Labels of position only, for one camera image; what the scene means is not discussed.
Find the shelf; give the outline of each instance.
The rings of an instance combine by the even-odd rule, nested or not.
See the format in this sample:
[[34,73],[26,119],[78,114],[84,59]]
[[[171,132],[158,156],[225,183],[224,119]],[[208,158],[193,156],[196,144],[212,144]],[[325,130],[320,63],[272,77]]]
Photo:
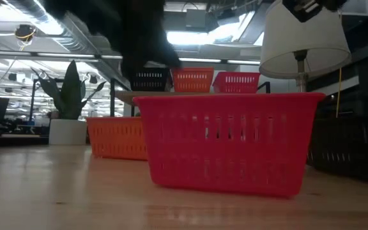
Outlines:
[[152,91],[117,91],[116,98],[129,105],[134,105],[133,98],[137,96],[180,96],[180,95],[206,95],[210,93],[180,93],[180,92],[152,92]]

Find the desk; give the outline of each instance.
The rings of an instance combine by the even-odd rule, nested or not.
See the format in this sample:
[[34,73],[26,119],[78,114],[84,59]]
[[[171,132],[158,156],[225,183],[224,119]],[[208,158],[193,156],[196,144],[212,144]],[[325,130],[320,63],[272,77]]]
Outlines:
[[180,96],[180,95],[206,95],[209,93],[181,93],[181,92],[152,92],[152,91],[116,91],[115,97],[122,102],[125,102],[128,105],[132,106],[132,110],[130,115],[132,117],[135,116],[134,114],[134,107],[136,104],[133,102],[133,98],[137,96]]
[[308,168],[293,199],[154,185],[89,146],[0,148],[0,229],[368,229],[368,184]]

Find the black basket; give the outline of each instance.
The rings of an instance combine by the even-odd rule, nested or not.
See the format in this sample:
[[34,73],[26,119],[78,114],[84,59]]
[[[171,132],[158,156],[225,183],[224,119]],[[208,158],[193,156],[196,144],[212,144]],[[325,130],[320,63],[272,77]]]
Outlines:
[[143,68],[130,78],[132,91],[170,91],[171,72],[168,68]]
[[307,163],[368,181],[368,117],[315,120]]

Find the potted plant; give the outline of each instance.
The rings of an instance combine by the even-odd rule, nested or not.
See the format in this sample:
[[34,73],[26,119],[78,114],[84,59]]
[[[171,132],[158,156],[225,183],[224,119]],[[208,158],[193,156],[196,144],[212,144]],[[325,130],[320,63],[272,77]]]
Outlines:
[[55,79],[46,73],[47,78],[43,79],[33,71],[37,74],[44,92],[53,98],[59,112],[59,119],[50,122],[49,144],[85,144],[87,125],[85,121],[78,121],[78,118],[88,100],[102,90],[106,82],[99,84],[94,92],[82,101],[86,95],[86,85],[79,79],[75,61],[69,64],[61,89],[56,85]]

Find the white lampshade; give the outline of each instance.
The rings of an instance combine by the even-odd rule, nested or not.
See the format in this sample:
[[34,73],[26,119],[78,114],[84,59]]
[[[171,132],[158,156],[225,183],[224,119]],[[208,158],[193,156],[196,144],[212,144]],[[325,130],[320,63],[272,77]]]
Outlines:
[[305,72],[323,75],[348,64],[350,50],[339,15],[323,9],[301,23],[278,0],[266,13],[259,71],[267,77],[294,79],[298,76],[294,51],[308,50]]

